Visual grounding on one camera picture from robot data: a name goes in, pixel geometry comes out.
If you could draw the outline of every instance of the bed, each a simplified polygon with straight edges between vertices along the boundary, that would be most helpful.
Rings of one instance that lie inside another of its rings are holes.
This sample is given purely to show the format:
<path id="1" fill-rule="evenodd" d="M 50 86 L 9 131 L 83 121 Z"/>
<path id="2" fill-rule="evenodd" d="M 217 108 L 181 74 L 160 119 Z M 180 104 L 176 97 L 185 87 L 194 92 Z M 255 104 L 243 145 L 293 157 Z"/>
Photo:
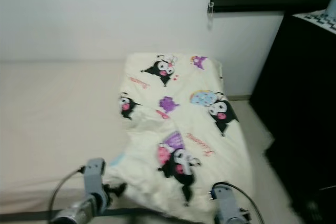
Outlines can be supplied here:
<path id="1" fill-rule="evenodd" d="M 185 73 L 191 84 L 176 85 L 186 81 Z M 128 184 L 114 208 L 132 207 L 123 198 L 132 199 L 166 215 L 211 223 L 216 211 L 208 200 L 211 184 L 228 180 L 253 194 L 238 119 L 233 111 L 211 113 L 211 108 L 221 109 L 217 102 L 231 110 L 215 61 L 195 55 L 135 54 L 126 63 L 5 63 L 1 75 L 2 214 L 46 210 L 56 183 L 99 156 L 112 161 L 105 182 Z M 184 100 L 179 94 L 188 97 Z M 187 113 L 181 108 L 186 107 L 198 114 L 189 116 L 192 123 L 182 125 Z M 216 120 L 218 114 L 230 118 L 229 123 Z M 205 128 L 196 129 L 197 123 Z M 139 143 L 139 139 L 148 141 Z M 167 160 L 184 155 L 191 169 L 180 162 L 174 174 Z M 179 179 L 191 174 L 192 179 Z M 55 208 L 67 206 L 81 194 L 82 180 L 75 177 Z"/>

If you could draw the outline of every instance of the white wall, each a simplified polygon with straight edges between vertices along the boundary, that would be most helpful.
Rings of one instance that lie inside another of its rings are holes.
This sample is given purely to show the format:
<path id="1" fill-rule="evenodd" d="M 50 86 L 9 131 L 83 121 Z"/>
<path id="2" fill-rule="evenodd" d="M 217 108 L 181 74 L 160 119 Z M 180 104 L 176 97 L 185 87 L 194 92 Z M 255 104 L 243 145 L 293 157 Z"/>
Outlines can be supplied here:
<path id="1" fill-rule="evenodd" d="M 227 94 L 249 94 L 282 13 L 225 13 L 209 0 L 0 0 L 3 60 L 122 59 L 197 52 L 223 63 Z"/>

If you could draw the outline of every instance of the black cabinet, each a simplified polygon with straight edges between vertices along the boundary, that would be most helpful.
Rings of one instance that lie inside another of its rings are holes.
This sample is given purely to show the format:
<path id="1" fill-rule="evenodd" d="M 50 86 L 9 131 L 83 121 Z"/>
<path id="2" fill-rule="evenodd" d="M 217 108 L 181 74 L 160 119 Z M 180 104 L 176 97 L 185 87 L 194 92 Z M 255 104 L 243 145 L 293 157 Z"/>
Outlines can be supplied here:
<path id="1" fill-rule="evenodd" d="M 334 33 L 285 15 L 250 98 L 275 138 L 266 156 L 306 223 L 336 223 L 335 63 Z"/>

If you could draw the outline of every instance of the floor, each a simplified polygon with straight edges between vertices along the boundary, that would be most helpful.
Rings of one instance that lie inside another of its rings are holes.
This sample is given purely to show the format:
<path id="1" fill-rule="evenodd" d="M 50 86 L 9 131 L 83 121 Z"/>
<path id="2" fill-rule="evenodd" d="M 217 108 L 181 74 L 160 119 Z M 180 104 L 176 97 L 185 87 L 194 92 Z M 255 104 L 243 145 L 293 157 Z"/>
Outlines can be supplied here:
<path id="1" fill-rule="evenodd" d="M 277 175 L 264 158 L 264 150 L 272 143 L 272 138 L 267 132 L 258 116 L 249 106 L 248 101 L 232 102 L 234 110 L 240 120 L 244 135 L 247 140 L 251 161 L 253 163 L 256 194 L 253 197 L 261 211 L 266 224 L 302 224 L 303 222 L 290 209 L 290 201 L 286 191 Z M 159 216 L 120 216 L 95 218 L 93 224 L 122 224 L 122 223 L 182 223 L 168 220 Z"/>

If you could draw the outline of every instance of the baseboard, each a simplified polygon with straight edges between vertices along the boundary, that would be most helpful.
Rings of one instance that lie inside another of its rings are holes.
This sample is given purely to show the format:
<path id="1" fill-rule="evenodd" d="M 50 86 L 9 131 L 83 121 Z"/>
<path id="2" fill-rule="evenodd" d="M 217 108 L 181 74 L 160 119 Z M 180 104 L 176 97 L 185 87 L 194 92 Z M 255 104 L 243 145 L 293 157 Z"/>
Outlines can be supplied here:
<path id="1" fill-rule="evenodd" d="M 250 94 L 228 95 L 227 98 L 230 101 L 246 101 L 251 97 Z"/>

